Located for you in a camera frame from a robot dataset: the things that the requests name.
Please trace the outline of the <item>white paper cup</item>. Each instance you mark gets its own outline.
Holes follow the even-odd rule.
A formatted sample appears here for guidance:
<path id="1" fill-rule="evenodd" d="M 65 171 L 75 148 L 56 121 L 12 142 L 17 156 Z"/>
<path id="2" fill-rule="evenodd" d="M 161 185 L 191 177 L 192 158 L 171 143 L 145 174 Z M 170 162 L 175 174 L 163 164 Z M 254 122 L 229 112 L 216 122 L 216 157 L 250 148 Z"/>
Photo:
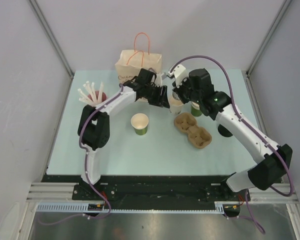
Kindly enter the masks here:
<path id="1" fill-rule="evenodd" d="M 180 101 L 175 99 L 172 95 L 170 96 L 170 98 L 168 99 L 169 101 L 169 111 L 170 113 L 172 113 L 173 115 L 178 115 L 182 112 L 183 106 L 184 104 Z"/>

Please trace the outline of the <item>black cup lid stack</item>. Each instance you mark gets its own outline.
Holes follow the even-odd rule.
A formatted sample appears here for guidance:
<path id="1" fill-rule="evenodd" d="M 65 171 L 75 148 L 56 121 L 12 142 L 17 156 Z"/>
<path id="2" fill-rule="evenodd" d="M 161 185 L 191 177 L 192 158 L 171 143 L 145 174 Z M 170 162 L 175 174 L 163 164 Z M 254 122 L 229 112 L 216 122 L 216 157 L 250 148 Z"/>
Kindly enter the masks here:
<path id="1" fill-rule="evenodd" d="M 219 134 L 225 138 L 230 138 L 233 136 L 233 134 L 221 124 L 218 125 L 217 130 Z"/>

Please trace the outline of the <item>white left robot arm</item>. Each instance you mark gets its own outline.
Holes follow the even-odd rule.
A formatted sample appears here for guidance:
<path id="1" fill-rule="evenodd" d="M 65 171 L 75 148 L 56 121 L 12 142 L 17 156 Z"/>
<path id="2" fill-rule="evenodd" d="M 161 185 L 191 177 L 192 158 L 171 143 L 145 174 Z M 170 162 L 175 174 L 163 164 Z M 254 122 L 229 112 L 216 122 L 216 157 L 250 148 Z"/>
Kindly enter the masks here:
<path id="1" fill-rule="evenodd" d="M 86 151 L 81 178 L 87 183 L 83 194 L 88 199 L 95 200 L 101 193 L 95 184 L 101 178 L 98 152 L 110 139 L 110 118 L 139 99 L 146 99 L 152 106 L 170 108 L 168 87 L 162 84 L 166 77 L 166 73 L 142 68 L 138 75 L 121 83 L 115 95 L 97 106 L 83 108 L 77 133 L 79 147 Z"/>

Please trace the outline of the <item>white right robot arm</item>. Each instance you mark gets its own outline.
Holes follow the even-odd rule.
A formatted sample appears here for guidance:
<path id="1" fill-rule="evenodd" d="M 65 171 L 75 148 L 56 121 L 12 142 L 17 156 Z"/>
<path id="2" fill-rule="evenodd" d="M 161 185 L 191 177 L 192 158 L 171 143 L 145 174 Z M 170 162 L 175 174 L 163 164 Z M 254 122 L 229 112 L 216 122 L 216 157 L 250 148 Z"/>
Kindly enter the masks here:
<path id="1" fill-rule="evenodd" d="M 292 159 L 292 148 L 288 144 L 279 145 L 246 120 L 232 105 L 232 98 L 227 93 L 214 89 L 206 69 L 188 72 L 185 67 L 178 65 L 167 75 L 174 79 L 174 96 L 183 103 L 198 104 L 205 116 L 218 123 L 219 133 L 234 136 L 256 163 L 254 167 L 234 173 L 226 179 L 226 185 L 220 188 L 225 200 L 232 201 L 239 191 L 253 187 L 267 190 L 286 174 Z"/>

